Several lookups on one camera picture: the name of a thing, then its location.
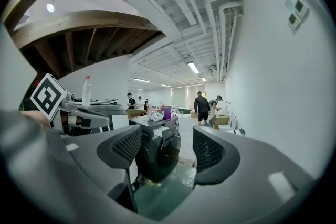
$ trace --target man in black shirt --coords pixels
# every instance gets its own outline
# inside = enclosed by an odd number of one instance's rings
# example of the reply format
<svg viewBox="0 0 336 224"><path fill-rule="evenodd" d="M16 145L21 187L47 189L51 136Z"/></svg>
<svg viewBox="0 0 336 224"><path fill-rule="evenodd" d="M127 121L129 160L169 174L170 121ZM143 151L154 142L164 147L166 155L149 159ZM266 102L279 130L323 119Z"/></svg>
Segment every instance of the man in black shirt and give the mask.
<svg viewBox="0 0 336 224"><path fill-rule="evenodd" d="M202 119L204 119L204 123L208 123L208 114L210 111L210 105L208 100L202 96L202 92L197 93L197 97L195 98L194 107L195 113L197 113L197 106L198 106L198 125L201 125Z"/></svg>
<svg viewBox="0 0 336 224"><path fill-rule="evenodd" d="M127 97L128 97L128 108L129 109L135 109L135 107L137 106L137 103L135 102L135 99L132 98L132 94L129 92L127 94Z"/></svg>

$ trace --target wooden staircase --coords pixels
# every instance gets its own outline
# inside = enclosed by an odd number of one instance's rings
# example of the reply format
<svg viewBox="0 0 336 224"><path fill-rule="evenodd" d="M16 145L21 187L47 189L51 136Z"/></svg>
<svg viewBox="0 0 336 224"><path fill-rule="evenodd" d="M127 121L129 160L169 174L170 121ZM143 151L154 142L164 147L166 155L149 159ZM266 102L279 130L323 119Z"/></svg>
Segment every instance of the wooden staircase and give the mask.
<svg viewBox="0 0 336 224"><path fill-rule="evenodd" d="M17 23L35 0L10 0L2 14L15 45L41 79L45 73L61 78L83 67L131 54L163 35L147 19L130 14L86 10Z"/></svg>

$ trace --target black shirt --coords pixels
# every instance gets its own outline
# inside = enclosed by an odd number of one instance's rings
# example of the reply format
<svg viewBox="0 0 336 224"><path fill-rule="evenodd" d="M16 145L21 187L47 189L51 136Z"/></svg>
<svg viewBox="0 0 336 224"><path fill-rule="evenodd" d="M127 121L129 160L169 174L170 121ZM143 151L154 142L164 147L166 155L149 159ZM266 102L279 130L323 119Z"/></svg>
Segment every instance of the black shirt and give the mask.
<svg viewBox="0 0 336 224"><path fill-rule="evenodd" d="M135 109L135 107L134 107L135 99L134 99L134 98L130 98L130 99L128 100L128 104L131 104L131 105L129 106L129 108L133 108L133 109Z"/></svg>
<svg viewBox="0 0 336 224"><path fill-rule="evenodd" d="M198 111L201 113L210 111L210 105L208 101L206 100L205 97L201 95L195 98L194 108L195 108L196 113L197 113L197 106L198 106Z"/></svg>

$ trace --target fluorescent light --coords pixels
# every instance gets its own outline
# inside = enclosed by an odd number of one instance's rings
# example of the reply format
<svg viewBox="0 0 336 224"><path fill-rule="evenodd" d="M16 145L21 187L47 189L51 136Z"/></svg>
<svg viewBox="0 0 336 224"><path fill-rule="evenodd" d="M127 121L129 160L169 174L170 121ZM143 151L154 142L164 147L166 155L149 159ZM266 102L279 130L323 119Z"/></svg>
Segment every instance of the fluorescent light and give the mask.
<svg viewBox="0 0 336 224"><path fill-rule="evenodd" d="M199 70L197 69L196 65L194 65L193 62L189 62L188 66L195 72L195 74L199 73Z"/></svg>
<svg viewBox="0 0 336 224"><path fill-rule="evenodd" d="M54 5L53 4L47 4L47 10L49 11L49 12L54 12L54 10L55 10L55 8L54 8Z"/></svg>
<svg viewBox="0 0 336 224"><path fill-rule="evenodd" d="M134 79L134 80L138 80L138 81L142 81L142 82L150 82L150 81L148 81L148 80L143 80L143 79Z"/></svg>

